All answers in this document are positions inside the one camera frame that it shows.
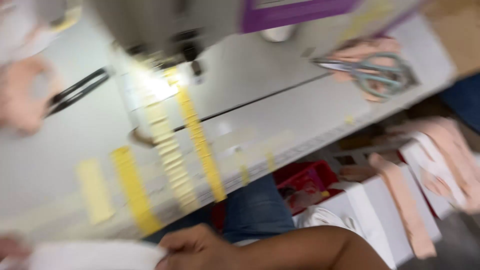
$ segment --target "jeans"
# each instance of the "jeans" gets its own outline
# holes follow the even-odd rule
[[[165,234],[199,223],[212,226],[210,208],[201,208],[144,240],[157,244]],[[278,193],[271,174],[230,193],[226,199],[223,237],[232,244],[265,239],[294,229],[290,210]]]

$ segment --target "black scissors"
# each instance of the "black scissors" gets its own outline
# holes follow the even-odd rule
[[[68,95],[70,95],[74,91],[82,88],[88,82],[92,81],[93,79],[95,79],[99,76],[102,76],[99,80],[90,84],[85,89],[83,89],[82,91],[75,94],[73,97],[66,99]],[[48,113],[48,115],[46,117],[48,117],[50,115],[53,115],[53,114],[55,114],[55,113],[57,113],[61,110],[64,110],[64,109],[68,108],[70,105],[72,105],[72,104],[76,103],[77,101],[81,100],[83,97],[88,95],[88,93],[92,92],[97,87],[99,87],[102,83],[106,82],[109,78],[110,78],[110,75],[108,74],[108,72],[104,68],[101,68],[101,69],[93,72],[92,74],[88,75],[87,77],[85,77],[84,79],[79,81],[78,83],[76,83],[76,84],[72,85],[71,87],[67,88],[65,91],[63,91],[61,93],[58,93],[57,95],[55,95],[51,99],[50,106],[55,106],[55,107],[50,111],[50,113]]]

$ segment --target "hand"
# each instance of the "hand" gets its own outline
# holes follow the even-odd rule
[[[0,262],[8,256],[24,258],[29,256],[30,249],[14,236],[0,236]]]
[[[249,269],[240,247],[216,236],[205,224],[166,234],[159,244],[170,255],[156,270],[245,270]]]

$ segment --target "scissors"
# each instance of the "scissors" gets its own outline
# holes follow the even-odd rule
[[[92,81],[93,79],[103,75],[99,80],[95,81],[94,83],[90,84],[87,86],[85,89],[82,91],[78,92],[71,98],[67,98],[68,95],[71,93],[75,92],[76,90],[82,88],[84,85]],[[95,90],[97,87],[99,87],[102,83],[106,82],[110,78],[109,74],[104,68],[101,68],[94,73],[88,75],[78,83],[72,85],[71,87],[67,88],[65,91],[62,91],[55,95],[51,100],[50,100],[50,106],[55,106],[50,113],[48,113],[48,116],[53,115],[61,110],[64,110],[71,106],[72,104],[76,103],[77,101],[81,100],[83,97],[88,95],[90,92]]]
[[[391,67],[375,65],[371,63],[371,60],[374,58],[391,58],[395,64]],[[375,53],[360,62],[337,61],[322,57],[313,58],[311,62],[327,69],[349,72],[364,91],[381,98],[390,98],[392,95],[404,90],[407,85],[406,66],[402,59],[392,52]],[[376,71],[377,73],[371,74],[362,70]],[[386,92],[380,93],[373,89],[370,87],[368,80],[383,83]]]

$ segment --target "gray-handled scissors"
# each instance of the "gray-handled scissors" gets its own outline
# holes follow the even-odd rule
[[[393,66],[380,66],[371,63],[374,58],[391,58],[394,60]],[[395,93],[405,89],[407,84],[407,77],[405,72],[405,64],[402,59],[392,52],[379,52],[373,54],[360,62],[345,62],[330,60],[327,58],[313,58],[311,62],[315,65],[349,72],[359,83],[360,87],[374,96],[381,98],[389,98]],[[377,71],[376,74],[363,72],[362,70]],[[370,87],[368,80],[381,82],[385,85],[386,92],[380,93]]]

